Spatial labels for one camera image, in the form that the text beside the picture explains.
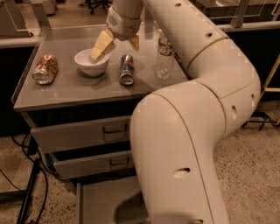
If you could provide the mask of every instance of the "silver can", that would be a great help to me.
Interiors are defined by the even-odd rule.
[[[32,77],[40,85],[51,84],[59,71],[59,63],[52,54],[44,55],[38,62]]]
[[[132,85],[133,73],[134,73],[133,57],[129,54],[124,54],[121,58],[120,82],[126,86]]]

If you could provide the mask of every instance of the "floor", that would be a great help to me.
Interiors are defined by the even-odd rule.
[[[105,23],[106,14],[102,9],[98,9],[95,15],[90,15],[88,8],[78,7],[80,3],[82,0],[59,3],[56,13],[49,16],[51,26]],[[28,15],[30,5],[25,3],[19,7],[24,15]],[[263,103],[259,109],[277,118],[280,103]],[[249,123],[219,142],[214,150],[216,171],[231,224],[280,223],[280,129],[269,123],[261,131],[259,127],[260,123]],[[15,136],[15,140],[22,143],[24,137]],[[0,161],[1,171],[15,186],[25,189],[32,163],[10,136],[0,137]],[[39,223],[78,223],[73,186],[48,173],[46,175],[48,196]],[[37,219],[45,189],[46,182],[41,172],[36,182],[28,222]],[[0,193],[16,190],[0,173]],[[0,205],[0,224],[16,223],[20,205],[19,202]]]

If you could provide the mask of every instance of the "yellow sponge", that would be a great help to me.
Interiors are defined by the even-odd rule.
[[[114,34],[109,29],[101,31],[98,39],[96,40],[95,46],[90,53],[94,62],[96,62],[105,53],[106,49],[114,42],[114,39]]]

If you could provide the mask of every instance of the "speckled floor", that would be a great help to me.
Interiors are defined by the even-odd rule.
[[[214,162],[231,224],[279,224],[280,129],[249,123],[218,143]],[[23,136],[17,136],[21,142]],[[9,136],[0,137],[0,169],[14,185],[25,189],[32,163]],[[68,182],[48,176],[49,193],[40,223],[77,223],[75,190]],[[16,189],[0,173],[0,192]],[[36,220],[45,194],[38,175],[30,220]],[[0,223],[16,223],[20,203],[0,205]]]

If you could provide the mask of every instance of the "ceramic bowl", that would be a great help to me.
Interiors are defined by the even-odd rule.
[[[78,68],[84,73],[91,77],[100,76],[102,73],[105,72],[108,63],[109,63],[109,54],[105,54],[105,56],[98,60],[96,63],[91,59],[90,53],[91,48],[78,52],[75,55],[75,63],[77,64]]]

